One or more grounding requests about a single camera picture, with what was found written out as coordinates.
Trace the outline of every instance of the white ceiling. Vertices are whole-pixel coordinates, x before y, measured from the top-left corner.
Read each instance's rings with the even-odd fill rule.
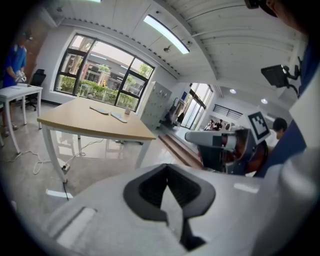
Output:
[[[181,82],[234,88],[286,109],[292,104],[292,97],[286,102],[284,91],[269,85],[261,68],[293,66],[296,48],[303,47],[298,43],[301,36],[261,9],[248,9],[244,0],[56,0],[48,11],[53,17],[110,28],[141,43],[164,66],[176,70]],[[171,43],[143,22],[148,14],[185,44],[191,41],[190,53],[182,54],[175,46],[164,52]]]

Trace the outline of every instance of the tiled floor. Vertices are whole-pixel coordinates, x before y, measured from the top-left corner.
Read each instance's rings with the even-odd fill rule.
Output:
[[[54,107],[43,103],[41,111],[45,112]],[[14,121],[19,129],[14,134],[20,150],[22,152],[31,150],[39,153],[42,160],[48,160],[42,131],[38,129],[36,121],[37,112],[28,107],[26,117],[28,123],[23,125],[22,111],[17,107]],[[84,136],[78,140],[76,135],[62,132],[51,132],[51,135],[56,154],[64,161],[78,153],[79,149],[89,142],[99,141],[97,138]],[[182,164],[170,154],[158,139],[158,134],[155,135],[157,139],[151,142],[141,167],[160,163]],[[63,192],[63,184],[51,163],[44,163],[40,172],[34,175],[33,169],[38,158],[31,153],[20,156],[15,162],[3,162],[12,160],[17,155],[11,138],[4,137],[3,140],[5,145],[0,150],[2,160],[0,173],[7,187],[9,200],[16,201],[19,213],[27,215],[36,224],[41,225],[50,213],[66,202],[66,198],[47,195],[46,191]],[[70,161],[71,168],[67,173],[68,182],[65,185],[67,192],[76,196],[97,181],[123,172],[134,172],[141,147],[136,142],[120,144],[105,139],[100,143],[89,145],[82,150],[85,156],[77,156]]]

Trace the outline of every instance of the chair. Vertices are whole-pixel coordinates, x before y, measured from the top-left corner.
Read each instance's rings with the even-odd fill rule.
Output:
[[[41,87],[42,83],[44,82],[46,78],[45,70],[44,69],[37,69],[36,72],[32,76],[32,80],[30,82],[31,86],[38,86]],[[37,93],[28,95],[26,97],[26,107],[27,106],[32,106],[34,108],[34,111],[37,110],[36,104],[37,104],[37,99],[38,95]]]

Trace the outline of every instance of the black padding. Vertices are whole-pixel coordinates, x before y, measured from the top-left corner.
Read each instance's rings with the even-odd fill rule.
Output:
[[[215,189],[207,181],[173,165],[162,164],[130,181],[123,197],[131,210],[145,220],[167,221],[160,210],[162,197],[169,186],[186,220],[206,213],[215,199]]]
[[[160,210],[167,180],[163,180],[165,176],[159,172],[165,166],[165,164],[160,165],[158,168],[130,181],[123,190],[123,198],[126,204],[144,220],[167,222],[167,214]]]

